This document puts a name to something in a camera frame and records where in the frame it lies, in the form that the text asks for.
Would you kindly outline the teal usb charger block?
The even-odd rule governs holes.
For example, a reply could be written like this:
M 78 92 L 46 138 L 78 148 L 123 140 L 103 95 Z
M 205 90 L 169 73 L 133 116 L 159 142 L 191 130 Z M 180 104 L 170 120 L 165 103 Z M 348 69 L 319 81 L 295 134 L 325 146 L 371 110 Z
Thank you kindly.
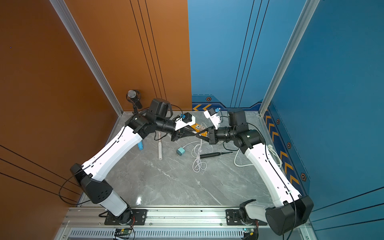
M 176 153 L 177 153 L 179 156 L 182 156 L 185 152 L 186 152 L 185 149 L 182 148 L 182 147 L 178 148 L 177 151 L 176 151 Z

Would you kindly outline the black electric toothbrush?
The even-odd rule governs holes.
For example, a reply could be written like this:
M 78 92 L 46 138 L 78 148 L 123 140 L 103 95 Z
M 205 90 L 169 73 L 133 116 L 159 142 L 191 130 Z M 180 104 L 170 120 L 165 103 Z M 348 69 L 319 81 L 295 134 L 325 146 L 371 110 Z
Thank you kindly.
M 202 155 L 200 155 L 200 158 L 206 159 L 206 158 L 218 157 L 221 155 L 231 154 L 231 153 L 232 152 L 215 152 L 215 153 L 209 153 L 209 154 L 202 154 Z

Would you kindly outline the white pink electric toothbrush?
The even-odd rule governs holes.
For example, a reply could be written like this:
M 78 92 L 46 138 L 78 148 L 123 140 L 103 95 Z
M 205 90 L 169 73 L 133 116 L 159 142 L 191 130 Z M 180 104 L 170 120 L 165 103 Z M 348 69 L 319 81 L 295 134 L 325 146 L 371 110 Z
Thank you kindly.
M 158 158 L 161 161 L 163 159 L 163 145 L 162 142 L 158 142 Z

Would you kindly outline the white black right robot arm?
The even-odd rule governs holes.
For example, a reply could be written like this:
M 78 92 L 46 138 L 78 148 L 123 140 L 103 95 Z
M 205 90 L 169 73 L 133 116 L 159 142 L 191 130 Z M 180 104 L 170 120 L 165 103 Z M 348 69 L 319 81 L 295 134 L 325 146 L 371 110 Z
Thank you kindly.
M 228 112 L 229 126 L 221 126 L 221 118 L 214 108 L 204 112 L 213 126 L 206 128 L 207 137 L 201 137 L 209 144 L 219 141 L 230 142 L 247 157 L 264 181 L 273 202 L 273 207 L 263 207 L 256 200 L 248 200 L 239 207 L 241 221 L 246 225 L 262 221 L 272 231 L 282 236 L 291 234 L 294 228 L 309 219 L 314 203 L 309 196 L 301 193 L 287 179 L 281 168 L 273 159 L 267 142 L 258 128 L 250 129 L 245 111 L 233 109 Z

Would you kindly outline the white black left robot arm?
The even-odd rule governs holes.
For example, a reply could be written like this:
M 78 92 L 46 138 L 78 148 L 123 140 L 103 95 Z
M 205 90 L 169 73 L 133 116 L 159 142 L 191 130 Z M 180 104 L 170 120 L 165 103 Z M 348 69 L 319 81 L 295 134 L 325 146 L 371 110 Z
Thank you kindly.
M 74 164 L 70 171 L 78 185 L 94 204 L 104 207 L 121 221 L 130 218 L 129 205 L 105 180 L 110 170 L 121 158 L 149 134 L 162 132 L 172 141 L 194 135 L 195 116 L 185 113 L 172 120 L 172 105 L 163 99 L 153 99 L 150 107 L 134 113 L 118 134 L 96 155 L 83 164 Z

